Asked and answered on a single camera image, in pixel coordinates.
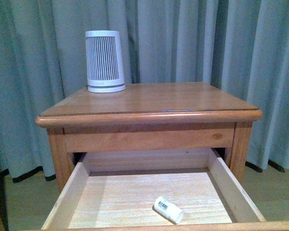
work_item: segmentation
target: wood knot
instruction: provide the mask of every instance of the wood knot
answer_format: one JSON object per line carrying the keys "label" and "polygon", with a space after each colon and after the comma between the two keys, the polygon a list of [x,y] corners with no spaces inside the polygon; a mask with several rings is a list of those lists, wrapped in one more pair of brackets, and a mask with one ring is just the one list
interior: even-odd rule
{"label": "wood knot", "polygon": [[212,137],[215,140],[219,140],[222,137],[222,135],[221,134],[214,134]]}

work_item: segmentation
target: tabletop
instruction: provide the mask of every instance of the tabletop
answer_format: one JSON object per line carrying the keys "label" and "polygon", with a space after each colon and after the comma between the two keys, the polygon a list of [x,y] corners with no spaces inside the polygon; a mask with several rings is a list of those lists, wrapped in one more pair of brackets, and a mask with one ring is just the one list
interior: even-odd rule
{"label": "tabletop", "polygon": [[256,106],[206,83],[131,84],[113,93],[92,93],[83,88],[40,114],[36,122],[41,127],[105,124],[105,120],[129,124],[146,117],[148,123],[162,123],[164,119],[180,122],[182,116],[193,119],[191,122],[211,122],[213,118],[220,122],[225,116],[229,122],[238,122],[257,120],[262,113]]}

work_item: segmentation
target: barcode label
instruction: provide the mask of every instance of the barcode label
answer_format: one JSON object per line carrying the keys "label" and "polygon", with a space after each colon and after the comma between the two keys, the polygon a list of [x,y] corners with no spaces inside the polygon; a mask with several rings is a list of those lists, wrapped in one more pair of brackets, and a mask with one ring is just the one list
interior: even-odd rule
{"label": "barcode label", "polygon": [[168,208],[168,206],[165,205],[165,204],[164,204],[163,202],[161,202],[161,201],[158,203],[158,206],[161,207],[161,208],[164,209],[164,210],[166,210],[166,209]]}

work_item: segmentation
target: table leg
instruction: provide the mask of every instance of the table leg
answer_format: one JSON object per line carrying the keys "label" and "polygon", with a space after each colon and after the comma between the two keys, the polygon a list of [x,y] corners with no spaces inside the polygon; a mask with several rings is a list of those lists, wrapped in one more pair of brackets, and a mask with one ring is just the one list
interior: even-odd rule
{"label": "table leg", "polygon": [[49,128],[47,129],[47,133],[59,191],[61,192],[74,170],[74,157],[72,153],[66,151],[63,128]]}
{"label": "table leg", "polygon": [[229,168],[240,183],[244,176],[251,126],[252,122],[239,122],[235,125]]}

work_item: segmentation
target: bedside table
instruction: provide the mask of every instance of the bedside table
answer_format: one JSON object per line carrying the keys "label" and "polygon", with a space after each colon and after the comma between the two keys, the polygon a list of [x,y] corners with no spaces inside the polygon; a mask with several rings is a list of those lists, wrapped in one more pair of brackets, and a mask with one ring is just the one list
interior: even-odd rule
{"label": "bedside table", "polygon": [[206,83],[132,84],[124,91],[82,89],[36,118],[46,128],[60,191],[73,153],[225,147],[241,182],[255,106]]}
{"label": "bedside table", "polygon": [[[36,119],[47,129],[62,191],[42,229],[289,230],[287,221],[266,222],[239,183],[261,117],[205,83],[76,92]],[[224,160],[210,149],[218,147]],[[75,152],[86,152],[76,167]],[[186,212],[180,224],[152,209],[161,195]]]}

